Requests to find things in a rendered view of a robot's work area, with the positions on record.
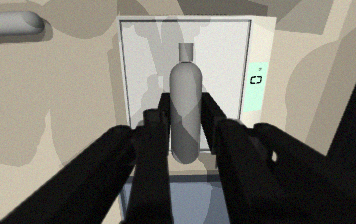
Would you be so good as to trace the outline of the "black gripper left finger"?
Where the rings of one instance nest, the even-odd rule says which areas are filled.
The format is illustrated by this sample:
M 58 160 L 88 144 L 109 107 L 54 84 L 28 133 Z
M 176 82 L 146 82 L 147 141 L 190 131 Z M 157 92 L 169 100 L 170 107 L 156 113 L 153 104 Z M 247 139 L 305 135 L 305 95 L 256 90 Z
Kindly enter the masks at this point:
M 158 108 L 143 111 L 135 129 L 107 130 L 0 224 L 102 224 L 134 167 L 125 220 L 119 224 L 174 224 L 169 140 L 170 93 L 162 93 Z

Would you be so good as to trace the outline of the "grey gas cylinder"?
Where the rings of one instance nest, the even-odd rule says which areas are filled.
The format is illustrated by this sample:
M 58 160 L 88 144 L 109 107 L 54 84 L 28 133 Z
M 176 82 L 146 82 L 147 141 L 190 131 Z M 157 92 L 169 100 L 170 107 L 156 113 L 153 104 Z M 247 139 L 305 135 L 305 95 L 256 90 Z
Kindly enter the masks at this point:
M 202 72 L 192 63 L 193 43 L 179 43 L 179 62 L 169 76 L 171 153 L 181 164 L 200 153 Z
M 0 36 L 36 35 L 43 29 L 43 20 L 32 11 L 0 12 Z

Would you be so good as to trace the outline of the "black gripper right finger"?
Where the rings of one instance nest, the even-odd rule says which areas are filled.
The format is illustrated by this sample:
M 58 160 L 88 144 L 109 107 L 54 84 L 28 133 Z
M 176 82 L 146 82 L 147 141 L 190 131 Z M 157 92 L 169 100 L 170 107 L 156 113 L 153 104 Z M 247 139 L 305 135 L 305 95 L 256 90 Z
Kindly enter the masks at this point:
M 230 224 L 356 224 L 352 171 L 274 125 L 227 118 L 209 92 L 201 125 Z

